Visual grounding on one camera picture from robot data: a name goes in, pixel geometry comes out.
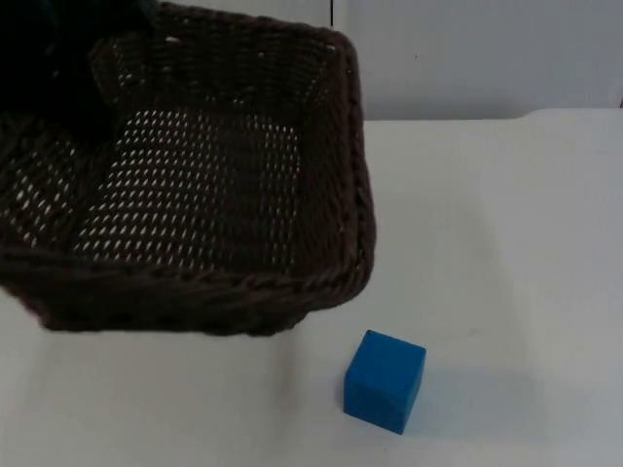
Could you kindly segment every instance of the dark object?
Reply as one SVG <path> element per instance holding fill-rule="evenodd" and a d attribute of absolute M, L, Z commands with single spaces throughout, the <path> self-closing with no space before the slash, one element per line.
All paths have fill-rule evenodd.
<path fill-rule="evenodd" d="M 0 116 L 0 283 L 46 327 L 269 335 L 362 290 L 375 220 L 341 34 L 162 4 L 92 69 L 110 144 Z"/>
<path fill-rule="evenodd" d="M 344 381 L 344 412 L 402 435 L 420 391 L 426 349 L 368 331 Z"/>
<path fill-rule="evenodd" d="M 0 0 L 0 109 L 38 112 L 91 141 L 112 136 L 93 80 L 100 38 L 151 31 L 154 0 Z"/>

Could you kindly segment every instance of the blue block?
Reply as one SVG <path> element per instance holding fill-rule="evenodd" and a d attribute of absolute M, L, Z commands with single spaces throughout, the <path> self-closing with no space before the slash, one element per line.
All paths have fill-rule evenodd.
<path fill-rule="evenodd" d="M 348 367 L 344 412 L 402 435 L 425 358 L 425 348 L 368 331 Z"/>

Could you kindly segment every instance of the woven pattern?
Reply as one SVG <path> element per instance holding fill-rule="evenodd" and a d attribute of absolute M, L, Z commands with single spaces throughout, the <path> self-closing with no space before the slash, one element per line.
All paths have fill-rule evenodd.
<path fill-rule="evenodd" d="M 92 69 L 114 141 L 0 115 L 0 283 L 44 326 L 270 335 L 363 289 L 376 228 L 341 34 L 162 4 Z"/>

